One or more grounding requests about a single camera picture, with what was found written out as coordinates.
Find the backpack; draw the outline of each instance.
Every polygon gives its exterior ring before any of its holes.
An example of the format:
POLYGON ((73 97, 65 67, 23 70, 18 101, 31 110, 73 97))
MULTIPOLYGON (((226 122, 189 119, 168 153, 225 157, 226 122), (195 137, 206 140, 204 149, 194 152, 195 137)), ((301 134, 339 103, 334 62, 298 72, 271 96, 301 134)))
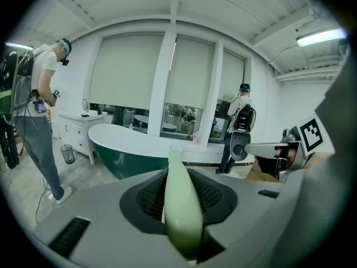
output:
POLYGON ((33 53, 11 50, 0 63, 0 114, 27 106, 31 97, 33 53))
POLYGON ((239 112, 234 123, 234 131, 249 133, 255 123, 256 112, 250 104, 247 104, 239 112))

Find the ceiling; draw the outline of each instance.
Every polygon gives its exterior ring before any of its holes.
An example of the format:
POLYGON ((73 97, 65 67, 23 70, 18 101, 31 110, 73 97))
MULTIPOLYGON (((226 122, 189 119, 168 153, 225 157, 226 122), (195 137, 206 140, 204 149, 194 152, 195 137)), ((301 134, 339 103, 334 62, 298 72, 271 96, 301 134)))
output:
POLYGON ((301 73, 309 74, 309 80, 324 80, 321 78, 332 76, 331 68, 325 67, 338 65, 341 59, 338 40, 296 46, 296 37, 338 27, 317 0, 37 0, 11 41, 37 47, 62 37, 73 40, 118 22, 160 18, 172 23, 194 22, 223 32, 267 61, 284 50, 272 63, 282 80, 292 71, 301 80, 306 79, 301 73), (320 75, 318 70, 306 73, 315 67, 320 68, 320 75))

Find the white window blind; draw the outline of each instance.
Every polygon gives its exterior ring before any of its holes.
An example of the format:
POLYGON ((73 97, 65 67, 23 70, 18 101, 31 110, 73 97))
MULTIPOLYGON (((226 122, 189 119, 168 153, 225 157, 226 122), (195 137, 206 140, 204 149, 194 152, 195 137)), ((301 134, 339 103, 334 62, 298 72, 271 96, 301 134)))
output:
POLYGON ((178 37, 166 89, 166 103, 204 109, 210 86, 213 45, 178 37))
POLYGON ((244 60, 223 51, 222 76, 219 87, 218 99, 232 102, 239 93, 243 82, 244 60))
POLYGON ((91 103, 149 109, 163 35, 103 40, 90 87, 91 103))

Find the freestanding bathtub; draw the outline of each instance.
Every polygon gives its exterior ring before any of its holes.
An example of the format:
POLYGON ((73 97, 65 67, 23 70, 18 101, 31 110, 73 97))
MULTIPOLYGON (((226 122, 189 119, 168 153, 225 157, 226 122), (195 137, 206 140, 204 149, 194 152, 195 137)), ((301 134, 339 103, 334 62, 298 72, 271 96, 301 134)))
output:
POLYGON ((118 179, 168 166, 170 139, 113 124, 95 125, 88 135, 101 162, 118 179))

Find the floor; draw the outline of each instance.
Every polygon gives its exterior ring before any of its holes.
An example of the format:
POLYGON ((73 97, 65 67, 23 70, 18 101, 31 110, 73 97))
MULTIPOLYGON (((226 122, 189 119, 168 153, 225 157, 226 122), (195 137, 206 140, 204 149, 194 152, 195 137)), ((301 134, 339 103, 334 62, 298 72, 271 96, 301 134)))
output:
MULTIPOLYGON (((53 140, 53 151, 60 182, 63 186, 71 185, 73 194, 80 195, 94 186, 119 181, 100 163, 99 159, 95 159, 95 165, 91 165, 89 158, 78 152, 74 152, 76 161, 67 165, 60 152, 61 145, 60 140, 53 140)), ((13 213, 25 228, 33 230, 37 226, 35 212, 38 200, 45 190, 42 175, 26 152, 20 157, 20 164, 16 168, 7 170, 5 173, 3 173, 6 168, 4 163, 0 164, 0 168, 0 184, 13 213)), ((215 167, 202 168, 212 174, 216 169, 215 167)), ((227 176, 245 179, 249 169, 250 166, 236 166, 227 176)), ((47 191, 41 198, 37 212, 38 222, 41 222, 59 207, 50 197, 51 193, 47 191)))

